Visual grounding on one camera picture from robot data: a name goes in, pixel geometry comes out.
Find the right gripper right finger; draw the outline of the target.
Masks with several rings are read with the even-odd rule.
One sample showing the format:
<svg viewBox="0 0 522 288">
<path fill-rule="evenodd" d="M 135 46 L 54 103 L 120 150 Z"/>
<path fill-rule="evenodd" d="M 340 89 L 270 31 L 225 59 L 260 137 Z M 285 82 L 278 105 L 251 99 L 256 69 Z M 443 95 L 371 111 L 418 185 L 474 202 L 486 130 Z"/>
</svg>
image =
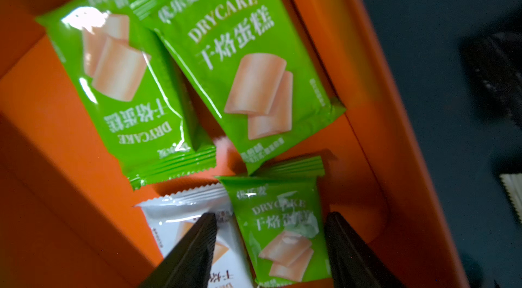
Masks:
<svg viewBox="0 0 522 288">
<path fill-rule="evenodd" d="M 340 213 L 327 215 L 324 234 L 335 288 L 404 286 Z"/>
</svg>

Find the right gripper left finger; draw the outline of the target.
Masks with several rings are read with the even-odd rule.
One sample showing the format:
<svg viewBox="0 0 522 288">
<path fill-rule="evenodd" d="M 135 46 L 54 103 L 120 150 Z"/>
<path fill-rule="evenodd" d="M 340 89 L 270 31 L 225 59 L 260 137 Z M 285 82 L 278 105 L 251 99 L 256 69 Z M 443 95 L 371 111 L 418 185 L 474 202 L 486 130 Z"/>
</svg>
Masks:
<svg viewBox="0 0 522 288">
<path fill-rule="evenodd" d="M 207 287 L 217 237 L 217 220 L 204 213 L 140 287 Z"/>
</svg>

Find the white packet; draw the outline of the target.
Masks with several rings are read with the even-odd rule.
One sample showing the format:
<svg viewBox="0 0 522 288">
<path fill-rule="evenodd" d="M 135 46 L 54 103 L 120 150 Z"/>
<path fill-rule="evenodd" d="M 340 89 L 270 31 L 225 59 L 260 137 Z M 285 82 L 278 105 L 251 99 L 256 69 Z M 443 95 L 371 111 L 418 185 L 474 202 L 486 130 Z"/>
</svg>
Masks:
<svg viewBox="0 0 522 288">
<path fill-rule="evenodd" d="M 255 286 L 231 200 L 222 184 L 184 190 L 137 206 L 142 210 L 163 257 L 173 250 L 202 214 L 214 213 L 217 239 L 209 286 Z"/>
</svg>

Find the green cookie packet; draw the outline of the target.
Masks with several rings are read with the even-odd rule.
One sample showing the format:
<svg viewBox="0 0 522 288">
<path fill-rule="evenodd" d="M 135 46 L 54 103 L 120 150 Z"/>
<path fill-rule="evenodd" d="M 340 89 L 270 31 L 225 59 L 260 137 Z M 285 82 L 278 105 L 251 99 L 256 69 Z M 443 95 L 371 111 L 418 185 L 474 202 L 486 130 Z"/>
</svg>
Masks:
<svg viewBox="0 0 522 288">
<path fill-rule="evenodd" d="M 36 21 L 133 189 L 216 166 L 182 72 L 129 0 L 71 0 Z"/>
<path fill-rule="evenodd" d="M 331 276 L 317 181 L 319 156 L 274 164 L 252 176 L 219 177 L 261 287 Z"/>
<path fill-rule="evenodd" d="M 332 100 L 282 0 L 129 0 L 254 173 L 332 124 Z"/>
</svg>

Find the orange storage box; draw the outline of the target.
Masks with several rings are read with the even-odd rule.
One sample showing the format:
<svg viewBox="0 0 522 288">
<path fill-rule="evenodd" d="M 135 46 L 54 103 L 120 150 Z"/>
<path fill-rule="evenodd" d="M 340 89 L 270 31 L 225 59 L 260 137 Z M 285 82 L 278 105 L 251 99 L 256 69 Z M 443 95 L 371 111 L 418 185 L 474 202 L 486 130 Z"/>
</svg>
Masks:
<svg viewBox="0 0 522 288">
<path fill-rule="evenodd" d="M 133 190 L 107 153 L 37 15 L 69 0 L 1 0 L 1 270 L 7 287 L 134 287 L 161 255 L 138 202 L 244 169 Z M 362 0 L 284 0 L 347 111 L 282 155 L 323 157 L 340 212 L 408 287 L 468 281 Z"/>
</svg>

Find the cream cookie packet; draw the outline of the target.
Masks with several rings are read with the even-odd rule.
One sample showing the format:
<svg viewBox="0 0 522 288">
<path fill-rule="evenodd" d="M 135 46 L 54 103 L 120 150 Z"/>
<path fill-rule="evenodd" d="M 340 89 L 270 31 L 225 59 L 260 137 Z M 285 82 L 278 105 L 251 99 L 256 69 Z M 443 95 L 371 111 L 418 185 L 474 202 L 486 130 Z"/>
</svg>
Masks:
<svg viewBox="0 0 522 288">
<path fill-rule="evenodd" d="M 500 181 L 506 190 L 519 222 L 522 222 L 521 174 L 501 174 Z"/>
</svg>

